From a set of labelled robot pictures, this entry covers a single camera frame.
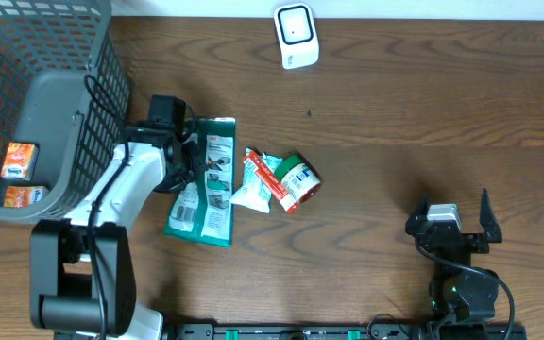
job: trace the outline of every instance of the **wood grain surface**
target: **wood grain surface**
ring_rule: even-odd
[[[424,195],[458,203],[466,231],[486,187],[504,242],[496,271],[529,339],[544,339],[544,23],[318,20],[318,63],[285,71],[270,20],[115,18],[134,81],[237,119],[248,145],[299,151],[322,190],[286,214],[235,208],[231,249],[162,236],[172,195],[153,194],[131,233],[138,297],[220,323],[359,323],[431,314],[433,266],[404,233]],[[243,166],[236,164],[237,186]],[[31,226],[0,223],[0,339],[48,338],[28,318]],[[508,316],[500,293],[494,321]]]

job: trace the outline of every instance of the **black cable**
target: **black cable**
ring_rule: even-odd
[[[94,93],[94,89],[90,86],[90,81],[92,81],[93,85],[99,92],[101,92],[104,97],[106,97],[107,101],[110,103],[110,106],[113,110],[110,110],[107,106],[102,104],[100,100],[98,100],[97,96]],[[97,213],[100,210],[100,205],[102,204],[102,200],[104,199],[104,196],[106,195],[106,192],[109,190],[109,188],[112,186],[112,184],[116,181],[116,179],[121,175],[123,172],[123,169],[128,165],[129,163],[129,140],[127,136],[127,132],[125,131],[125,123],[123,121],[123,116],[121,115],[121,112],[117,109],[116,105],[114,104],[114,101],[112,100],[111,96],[108,94],[106,89],[98,82],[97,78],[92,75],[86,75],[83,78],[83,83],[85,85],[85,88],[87,89],[87,92],[90,94],[90,97],[92,98],[92,101],[102,109],[102,111],[106,112],[107,114],[110,114],[115,120],[117,127],[119,128],[119,131],[121,132],[121,136],[123,138],[123,143],[125,145],[125,156],[121,160],[121,165],[117,168],[117,170],[112,174],[112,177],[110,177],[109,181],[104,185],[102,190],[100,191],[100,194],[98,194],[97,198],[92,202],[92,210],[90,211],[90,215],[88,217],[87,222],[87,237],[88,237],[88,250],[90,252],[90,258],[92,261],[92,276],[93,281],[95,282],[96,288],[98,290],[98,302],[100,305],[100,318],[101,318],[101,325],[100,325],[100,339],[105,340],[106,334],[107,334],[107,303],[106,303],[106,297],[104,296],[104,286],[102,285],[102,278],[100,276],[100,268],[98,267],[98,261],[97,261],[97,254],[95,251],[95,239],[94,239],[94,222],[95,217]]]
[[[394,321],[394,323],[396,323],[396,326],[398,326],[398,328],[400,329],[402,334],[406,335],[406,337],[408,339],[411,338],[411,334],[408,331],[404,330],[402,325],[398,322],[398,320],[394,316],[392,316],[391,314],[388,314],[388,313],[381,313],[381,314],[377,314],[377,315],[373,316],[373,318],[368,323],[368,326],[366,326],[366,333],[368,334],[368,336],[371,339],[380,340],[376,336],[373,336],[372,329],[373,329],[373,325],[375,325],[377,323],[375,321],[377,321],[377,319],[380,318],[381,316],[389,316]]]
[[[492,280],[492,281],[496,282],[505,291],[505,294],[507,295],[507,298],[509,299],[509,324],[507,325],[507,329],[505,330],[505,336],[503,337],[503,340],[507,340],[509,338],[509,334],[511,333],[511,330],[514,328],[514,319],[516,317],[516,304],[514,303],[514,297],[511,295],[511,291],[509,290],[509,287],[507,287],[507,284],[505,284],[505,282],[503,282],[501,279],[495,278],[494,276],[492,276],[492,275],[490,275],[488,273],[485,273],[483,271],[474,269],[474,268],[472,268],[470,266],[466,266],[466,265],[462,265],[462,264],[459,264],[459,263],[454,263],[452,261],[440,259],[439,257],[436,257],[434,255],[429,254],[427,251],[423,251],[423,249],[421,248],[421,245],[419,244],[418,238],[415,239],[415,247],[416,247],[416,250],[419,253],[421,253],[421,255],[423,255],[426,258],[434,261],[437,264],[443,264],[443,265],[451,266],[451,267],[458,268],[458,269],[461,269],[461,270],[465,270],[465,271],[467,271],[469,273],[473,273],[473,274],[476,274],[476,275],[481,275],[485,279],[489,279],[489,280]]]

